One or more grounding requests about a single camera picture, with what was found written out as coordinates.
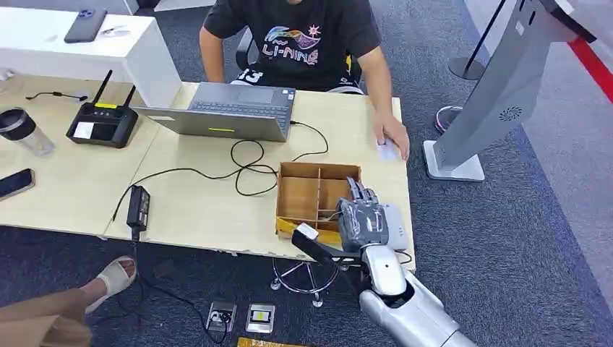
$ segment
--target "li-ning logo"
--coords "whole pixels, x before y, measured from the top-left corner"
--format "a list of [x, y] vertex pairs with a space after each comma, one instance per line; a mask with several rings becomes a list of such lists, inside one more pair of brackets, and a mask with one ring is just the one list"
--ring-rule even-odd
[[[264, 37], [264, 42], [270, 42], [271, 46], [269, 46], [268, 43], [264, 43], [262, 52], [270, 58], [282, 56], [283, 58], [303, 61], [313, 66], [317, 64], [319, 52], [317, 49], [308, 54], [303, 51], [309, 50], [319, 43], [321, 38], [316, 37], [319, 34], [321, 34], [320, 27], [315, 25], [309, 27], [308, 35], [305, 35], [300, 30], [289, 30], [288, 27], [273, 27]], [[284, 38], [290, 38], [296, 41], [298, 48], [286, 47], [288, 41], [284, 40]]]

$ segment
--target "smartphone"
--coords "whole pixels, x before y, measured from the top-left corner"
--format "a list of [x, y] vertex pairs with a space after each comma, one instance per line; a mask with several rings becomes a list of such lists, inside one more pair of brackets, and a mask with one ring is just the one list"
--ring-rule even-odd
[[65, 43], [92, 42], [106, 17], [106, 9], [82, 9], [64, 37]]
[[0, 201], [24, 192], [34, 186], [34, 171], [26, 168], [11, 176], [0, 179]]

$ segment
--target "white sandal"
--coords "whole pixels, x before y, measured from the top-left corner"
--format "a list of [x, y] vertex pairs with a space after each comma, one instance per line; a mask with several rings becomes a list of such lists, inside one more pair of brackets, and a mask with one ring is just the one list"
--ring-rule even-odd
[[[121, 264], [119, 263], [123, 261], [132, 261], [134, 263], [134, 273], [131, 277], [128, 277], [126, 270], [124, 270], [124, 267], [121, 266]], [[85, 309], [85, 313], [93, 312], [106, 299], [119, 293], [120, 291], [123, 291], [125, 288], [130, 287], [130, 285], [134, 282], [134, 279], [136, 278], [136, 274], [136, 261], [126, 255], [119, 257], [113, 260], [110, 264], [106, 265], [104, 270], [102, 270], [102, 272], [98, 276], [96, 276], [96, 278], [100, 278], [104, 282], [104, 284], [106, 284], [106, 295], [99, 298], [98, 300], [96, 300], [96, 302], [88, 306]]]

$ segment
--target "robotic arm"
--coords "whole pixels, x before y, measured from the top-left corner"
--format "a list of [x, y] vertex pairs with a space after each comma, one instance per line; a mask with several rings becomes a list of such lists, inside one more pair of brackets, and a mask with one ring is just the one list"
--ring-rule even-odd
[[343, 251], [319, 243], [317, 231], [307, 224], [293, 232], [292, 244], [324, 264], [359, 265], [364, 279], [356, 291], [361, 310], [397, 346], [476, 347], [458, 330], [459, 324], [442, 302], [403, 270], [394, 250], [386, 245], [385, 211], [374, 192], [352, 179], [348, 182], [353, 200], [341, 198], [337, 206]]

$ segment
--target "gray laptop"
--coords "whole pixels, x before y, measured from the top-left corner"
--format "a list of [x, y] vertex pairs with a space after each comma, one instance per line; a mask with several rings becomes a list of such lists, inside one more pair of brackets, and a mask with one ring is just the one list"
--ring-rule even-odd
[[295, 94], [291, 88], [202, 82], [187, 110], [133, 109], [177, 134], [285, 142]]

